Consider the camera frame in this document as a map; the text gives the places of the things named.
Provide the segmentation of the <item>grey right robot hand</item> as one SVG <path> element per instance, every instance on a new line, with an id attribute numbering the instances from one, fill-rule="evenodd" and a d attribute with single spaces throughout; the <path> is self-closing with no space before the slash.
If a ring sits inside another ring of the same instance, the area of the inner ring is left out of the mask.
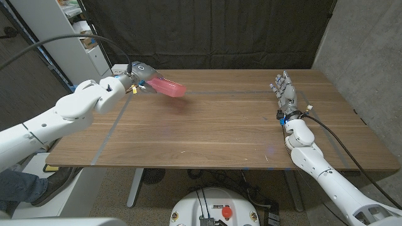
<path id="1" fill-rule="evenodd" d="M 291 78 L 287 71 L 284 70 L 282 75 L 277 75 L 275 84 L 269 85 L 278 99 L 278 106 L 284 115 L 288 115 L 297 109 L 297 96 L 295 87 L 291 82 Z"/>

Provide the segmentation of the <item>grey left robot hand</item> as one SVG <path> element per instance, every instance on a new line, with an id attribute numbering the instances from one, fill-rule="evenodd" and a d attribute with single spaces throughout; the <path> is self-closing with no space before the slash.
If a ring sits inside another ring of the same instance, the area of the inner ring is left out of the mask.
<path id="1" fill-rule="evenodd" d="M 127 66 L 123 78 L 126 80 L 127 88 L 134 85 L 142 92 L 155 94 L 157 91 L 147 81 L 154 78 L 163 78 L 163 76 L 153 67 L 143 62 L 135 61 Z"/>

